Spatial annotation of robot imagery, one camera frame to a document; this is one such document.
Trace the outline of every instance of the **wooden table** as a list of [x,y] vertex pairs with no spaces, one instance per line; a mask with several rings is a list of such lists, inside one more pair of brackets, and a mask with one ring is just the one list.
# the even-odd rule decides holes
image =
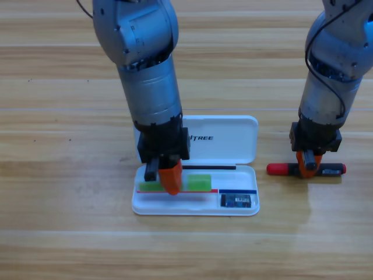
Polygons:
[[[89,0],[82,1],[91,11]],[[132,125],[115,66],[70,0],[0,1],[0,279],[373,279],[373,80],[338,153],[342,179],[275,178],[294,162],[321,0],[174,0],[185,114],[259,121],[251,218],[131,210]]]

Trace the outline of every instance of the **orange gripper part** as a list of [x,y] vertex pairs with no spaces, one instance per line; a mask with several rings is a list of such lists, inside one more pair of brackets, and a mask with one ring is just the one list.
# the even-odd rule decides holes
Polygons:
[[298,165],[299,165],[299,171],[300,171],[302,177],[306,178],[306,179],[309,179],[309,178],[312,178],[313,176],[315,176],[317,171],[320,168],[321,159],[322,159],[322,156],[315,156],[315,161],[316,161],[316,164],[317,164],[317,168],[314,171],[309,171],[304,166],[302,152],[298,151],[297,152],[297,160],[298,160]]
[[177,195],[181,191],[181,160],[177,165],[169,169],[159,169],[159,179],[164,189],[171,195]]

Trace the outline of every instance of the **red marker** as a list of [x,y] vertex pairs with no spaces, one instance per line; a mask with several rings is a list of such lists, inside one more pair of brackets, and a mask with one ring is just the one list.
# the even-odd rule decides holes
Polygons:
[[[300,175],[298,163],[271,163],[267,166],[267,172],[275,176]],[[316,176],[341,176],[346,172],[346,165],[342,163],[321,163]]]

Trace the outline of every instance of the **red stripe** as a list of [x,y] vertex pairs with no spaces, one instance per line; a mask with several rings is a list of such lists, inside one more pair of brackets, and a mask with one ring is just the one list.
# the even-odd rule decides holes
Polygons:
[[[211,191],[181,191],[180,194],[217,194],[219,190]],[[138,191],[138,194],[166,194],[165,191]]]

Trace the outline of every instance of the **green block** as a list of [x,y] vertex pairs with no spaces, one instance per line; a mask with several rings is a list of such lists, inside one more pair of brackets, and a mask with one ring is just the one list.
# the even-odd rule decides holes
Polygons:
[[188,176],[188,191],[211,191],[211,175],[192,174]]
[[[182,185],[182,191],[211,191],[211,175],[209,174],[192,174],[188,175],[188,186]],[[141,182],[139,191],[143,192],[164,192],[164,187],[159,182]]]
[[165,191],[159,182],[142,182],[139,184],[139,191]]

